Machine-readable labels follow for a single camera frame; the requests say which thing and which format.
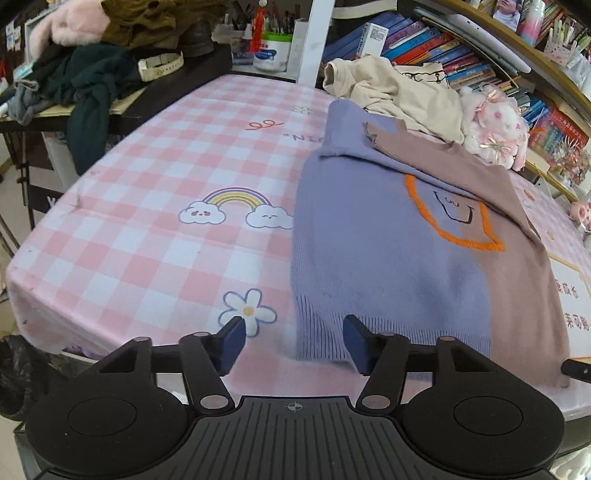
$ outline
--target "gray cloth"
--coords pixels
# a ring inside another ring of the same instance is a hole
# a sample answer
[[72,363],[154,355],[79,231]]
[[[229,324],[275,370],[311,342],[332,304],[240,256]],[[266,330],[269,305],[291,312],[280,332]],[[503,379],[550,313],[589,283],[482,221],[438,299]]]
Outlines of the gray cloth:
[[28,125],[36,113],[54,105],[39,94],[39,84],[29,80],[17,82],[17,92],[8,102],[8,116],[20,125]]

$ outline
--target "red tassel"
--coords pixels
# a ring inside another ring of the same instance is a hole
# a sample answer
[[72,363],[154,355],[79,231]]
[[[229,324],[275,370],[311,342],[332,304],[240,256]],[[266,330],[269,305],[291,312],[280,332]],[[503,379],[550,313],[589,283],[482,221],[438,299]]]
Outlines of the red tassel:
[[252,21],[252,40],[248,47],[248,51],[256,53],[261,48],[262,29],[265,25],[265,6],[266,0],[259,1],[259,8],[256,12],[256,17]]

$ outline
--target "cloud print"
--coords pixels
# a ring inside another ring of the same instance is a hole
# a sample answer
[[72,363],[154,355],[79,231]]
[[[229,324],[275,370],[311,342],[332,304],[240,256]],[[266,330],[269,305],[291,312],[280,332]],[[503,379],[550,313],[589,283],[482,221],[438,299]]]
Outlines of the cloud print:
[[193,202],[178,214],[178,219],[183,223],[212,223],[217,225],[226,219],[226,214],[215,205],[205,202]]
[[259,205],[246,216],[248,225],[254,228],[283,228],[291,230],[294,219],[281,207],[273,205]]

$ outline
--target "pink fur clothing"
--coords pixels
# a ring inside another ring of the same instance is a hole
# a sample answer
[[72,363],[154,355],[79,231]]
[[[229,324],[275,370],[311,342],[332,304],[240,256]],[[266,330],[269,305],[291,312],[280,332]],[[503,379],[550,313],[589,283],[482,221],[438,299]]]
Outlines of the pink fur clothing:
[[109,25],[100,3],[101,0],[69,0],[47,15],[31,32],[31,56],[39,58],[50,42],[65,47],[100,42]]

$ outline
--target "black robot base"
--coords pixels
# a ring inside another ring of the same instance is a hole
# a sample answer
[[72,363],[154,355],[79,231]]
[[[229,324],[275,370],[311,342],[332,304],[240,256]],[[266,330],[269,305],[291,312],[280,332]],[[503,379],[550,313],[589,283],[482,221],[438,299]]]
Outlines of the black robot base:
[[[223,385],[246,338],[235,317],[178,345],[136,338],[44,397],[25,425],[40,480],[552,480],[558,407],[453,337],[436,346],[343,323],[348,397],[243,397]],[[156,386],[183,374],[189,405]],[[408,372],[433,386],[401,404]]]

